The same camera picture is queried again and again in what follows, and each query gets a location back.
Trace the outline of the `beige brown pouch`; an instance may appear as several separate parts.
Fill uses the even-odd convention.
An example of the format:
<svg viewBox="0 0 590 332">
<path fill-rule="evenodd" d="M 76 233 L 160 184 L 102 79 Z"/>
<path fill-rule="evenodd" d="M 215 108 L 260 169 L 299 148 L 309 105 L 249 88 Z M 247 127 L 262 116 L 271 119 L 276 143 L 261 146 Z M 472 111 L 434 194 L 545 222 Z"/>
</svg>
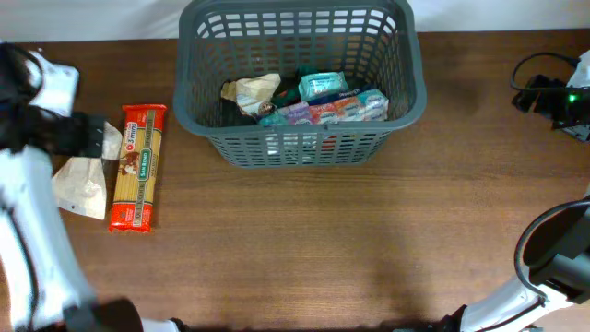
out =
<svg viewBox="0 0 590 332">
<path fill-rule="evenodd" d="M 235 102 L 244 115 L 262 118 L 275 110 L 276 106 L 271 99 L 280 83 L 279 74 L 241 78 L 224 83 L 220 96 L 222 99 Z"/>
</svg>

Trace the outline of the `light blue tissue pack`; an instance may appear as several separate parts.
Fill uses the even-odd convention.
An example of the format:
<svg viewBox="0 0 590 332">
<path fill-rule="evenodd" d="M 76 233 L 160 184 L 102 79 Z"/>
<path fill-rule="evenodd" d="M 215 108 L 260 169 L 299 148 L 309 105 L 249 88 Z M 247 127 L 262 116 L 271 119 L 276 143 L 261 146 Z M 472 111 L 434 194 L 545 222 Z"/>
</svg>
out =
<svg viewBox="0 0 590 332">
<path fill-rule="evenodd" d="M 325 72 L 303 76 L 300 80 L 301 101 L 311 101 L 326 95 L 348 90 L 343 72 Z"/>
</svg>

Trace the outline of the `San Remo spaghetti packet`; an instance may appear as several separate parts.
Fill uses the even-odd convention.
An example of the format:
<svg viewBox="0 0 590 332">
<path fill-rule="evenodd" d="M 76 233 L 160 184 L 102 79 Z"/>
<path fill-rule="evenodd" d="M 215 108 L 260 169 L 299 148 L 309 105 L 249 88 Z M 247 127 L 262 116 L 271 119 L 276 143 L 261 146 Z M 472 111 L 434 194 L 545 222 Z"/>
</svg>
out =
<svg viewBox="0 0 590 332">
<path fill-rule="evenodd" d="M 123 140 L 110 231 L 151 231 L 162 131 L 167 107 L 125 105 Z"/>
</svg>

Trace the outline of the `green coffee snack bag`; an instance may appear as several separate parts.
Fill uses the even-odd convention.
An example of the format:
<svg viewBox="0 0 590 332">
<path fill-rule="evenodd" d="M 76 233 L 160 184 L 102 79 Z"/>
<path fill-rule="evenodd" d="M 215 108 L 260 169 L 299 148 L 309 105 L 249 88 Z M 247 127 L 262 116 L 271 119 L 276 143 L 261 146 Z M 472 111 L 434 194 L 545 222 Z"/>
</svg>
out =
<svg viewBox="0 0 590 332">
<path fill-rule="evenodd" d="M 291 76 L 282 76 L 276 91 L 270 102 L 276 108 L 283 108 L 301 101 L 299 84 L 301 79 L 311 74 L 317 74 L 318 69 L 309 65 L 303 65 L 296 69 Z"/>
</svg>

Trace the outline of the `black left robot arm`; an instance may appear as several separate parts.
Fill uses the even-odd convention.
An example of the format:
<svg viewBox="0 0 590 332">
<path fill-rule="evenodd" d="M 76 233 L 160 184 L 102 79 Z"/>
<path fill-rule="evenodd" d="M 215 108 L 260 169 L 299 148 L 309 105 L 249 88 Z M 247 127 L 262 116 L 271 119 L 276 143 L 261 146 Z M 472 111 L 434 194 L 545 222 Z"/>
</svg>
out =
<svg viewBox="0 0 590 332">
<path fill-rule="evenodd" d="M 15 331 L 186 331 L 143 318 L 120 298 L 99 302 L 53 195 L 53 155 L 99 158 L 105 120 L 72 111 L 78 71 L 1 45 L 1 262 Z"/>
</svg>

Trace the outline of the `Kleenex tissue multipack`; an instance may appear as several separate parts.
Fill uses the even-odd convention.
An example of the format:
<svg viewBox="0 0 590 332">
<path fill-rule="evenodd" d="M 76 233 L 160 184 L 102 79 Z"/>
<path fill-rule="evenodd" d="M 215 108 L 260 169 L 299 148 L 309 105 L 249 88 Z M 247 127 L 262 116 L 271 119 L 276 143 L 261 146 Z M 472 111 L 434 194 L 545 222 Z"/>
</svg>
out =
<svg viewBox="0 0 590 332">
<path fill-rule="evenodd" d="M 262 126 L 330 125 L 341 122 L 379 122 L 387 119 L 389 99 L 371 86 L 327 95 L 276 109 Z"/>
</svg>

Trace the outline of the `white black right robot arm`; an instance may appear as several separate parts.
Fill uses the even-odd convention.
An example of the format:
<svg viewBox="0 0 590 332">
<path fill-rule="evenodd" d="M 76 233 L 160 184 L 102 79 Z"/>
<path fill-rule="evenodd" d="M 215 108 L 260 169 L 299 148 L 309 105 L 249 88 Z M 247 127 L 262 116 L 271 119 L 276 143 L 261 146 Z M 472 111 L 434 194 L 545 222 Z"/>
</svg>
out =
<svg viewBox="0 0 590 332">
<path fill-rule="evenodd" d="M 554 130 L 589 140 L 589 55 L 563 56 L 567 82 L 543 75 L 516 83 L 513 106 L 551 121 Z M 430 331 L 533 331 L 555 311 L 589 300 L 589 198 L 563 203 L 536 217 L 513 253 L 515 275 L 487 298 L 464 304 Z"/>
</svg>

